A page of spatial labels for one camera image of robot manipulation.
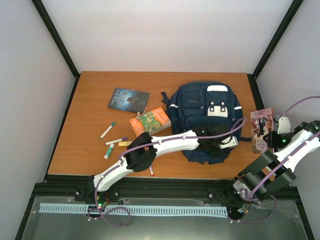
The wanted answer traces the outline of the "pink illustrated paperback book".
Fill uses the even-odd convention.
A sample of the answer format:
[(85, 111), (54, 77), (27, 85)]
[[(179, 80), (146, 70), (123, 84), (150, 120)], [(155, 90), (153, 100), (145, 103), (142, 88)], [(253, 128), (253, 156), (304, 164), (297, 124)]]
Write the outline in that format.
[(264, 140), (274, 129), (273, 108), (265, 108), (250, 113), (250, 129), (252, 140), (252, 152), (255, 154), (264, 153), (269, 147)]

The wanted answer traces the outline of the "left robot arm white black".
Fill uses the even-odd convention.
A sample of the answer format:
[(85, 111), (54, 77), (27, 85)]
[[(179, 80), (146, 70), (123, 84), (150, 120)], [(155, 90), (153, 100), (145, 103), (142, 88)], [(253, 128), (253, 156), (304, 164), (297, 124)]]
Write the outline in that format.
[(114, 183), (130, 173), (143, 172), (148, 169), (153, 161), (162, 155), (179, 151), (209, 151), (214, 154), (224, 153), (235, 148), (239, 141), (234, 132), (226, 125), (218, 127), (198, 126), (192, 130), (169, 136), (150, 136), (143, 133), (137, 137), (127, 150), (121, 153), (116, 163), (100, 174), (93, 177), (93, 184), (86, 195), (92, 201), (103, 198)]

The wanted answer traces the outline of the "navy blue student backpack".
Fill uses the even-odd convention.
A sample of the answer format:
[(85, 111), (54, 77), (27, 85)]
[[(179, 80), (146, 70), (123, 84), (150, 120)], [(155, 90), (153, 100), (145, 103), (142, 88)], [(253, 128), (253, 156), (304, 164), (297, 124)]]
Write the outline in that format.
[[(166, 105), (165, 113), (171, 121), (174, 134), (180, 134), (195, 127), (226, 125), (230, 129), (239, 126), (243, 115), (241, 104), (231, 87), (220, 82), (189, 82), (168, 98), (161, 93)], [(189, 162), (210, 165), (223, 163), (226, 158), (212, 158), (207, 150), (184, 150)]]

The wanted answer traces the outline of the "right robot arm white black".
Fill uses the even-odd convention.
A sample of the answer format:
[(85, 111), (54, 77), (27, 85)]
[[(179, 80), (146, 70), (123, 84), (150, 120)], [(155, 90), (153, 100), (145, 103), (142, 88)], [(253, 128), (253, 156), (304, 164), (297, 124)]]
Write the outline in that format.
[(288, 145), (275, 153), (267, 150), (231, 181), (230, 195), (244, 201), (262, 201), (296, 179), (297, 164), (320, 148), (320, 122), (302, 122)]

